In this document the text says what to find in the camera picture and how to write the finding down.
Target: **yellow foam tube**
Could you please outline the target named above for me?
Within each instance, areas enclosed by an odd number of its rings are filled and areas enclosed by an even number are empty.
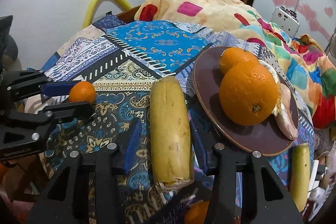
[[[87,9],[86,14],[85,14],[84,22],[82,25],[83,29],[91,24],[93,16],[94,16],[93,13],[95,11],[98,1],[99,0],[91,0],[89,4],[89,8]],[[127,0],[115,0],[115,1],[118,2],[125,9],[125,11],[132,9],[132,6]]]

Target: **colorful comforter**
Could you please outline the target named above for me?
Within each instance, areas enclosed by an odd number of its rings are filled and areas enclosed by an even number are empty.
[[[135,20],[197,23],[266,46],[307,104],[316,128],[333,122],[336,69],[308,35],[291,39],[240,0],[146,0]]]

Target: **wooden bed frame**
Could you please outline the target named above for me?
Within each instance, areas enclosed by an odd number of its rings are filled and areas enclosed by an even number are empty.
[[[134,16],[139,9],[140,9],[140,6],[134,7],[126,12],[116,15],[116,17],[118,17],[120,20],[122,20],[126,24],[131,23],[134,21]]]

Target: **metal screw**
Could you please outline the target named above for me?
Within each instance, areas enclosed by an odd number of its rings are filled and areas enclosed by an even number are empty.
[[[222,144],[222,143],[216,143],[215,144],[215,148],[218,149],[218,150],[223,150],[224,149],[224,144]]]
[[[261,157],[261,153],[260,153],[259,151],[257,151],[257,150],[254,150],[254,151],[252,152],[252,155],[253,155],[254,157],[256,157],[256,158],[260,158],[260,157]]]
[[[45,115],[46,115],[47,117],[51,117],[52,114],[53,114],[53,112],[52,112],[51,110],[48,110],[48,111],[45,112]]]
[[[107,149],[113,150],[117,148],[117,144],[116,143],[109,143],[107,145]]]
[[[33,141],[37,141],[40,138],[40,134],[38,134],[37,132],[35,132],[31,138],[33,139]]]
[[[79,152],[77,150],[74,150],[70,153],[71,158],[76,158],[79,155]]]

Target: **peeled orange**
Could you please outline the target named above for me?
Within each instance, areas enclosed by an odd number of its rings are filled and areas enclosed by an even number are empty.
[[[235,123],[251,126],[271,115],[278,86],[271,73],[259,63],[241,62],[224,76],[219,99],[225,114]]]
[[[70,102],[87,101],[93,104],[96,98],[96,91],[93,85],[87,81],[81,81],[74,85],[69,92]]]
[[[219,58],[219,68],[223,74],[226,74],[230,68],[240,62],[252,61],[259,63],[257,57],[241,48],[231,47],[226,49]]]

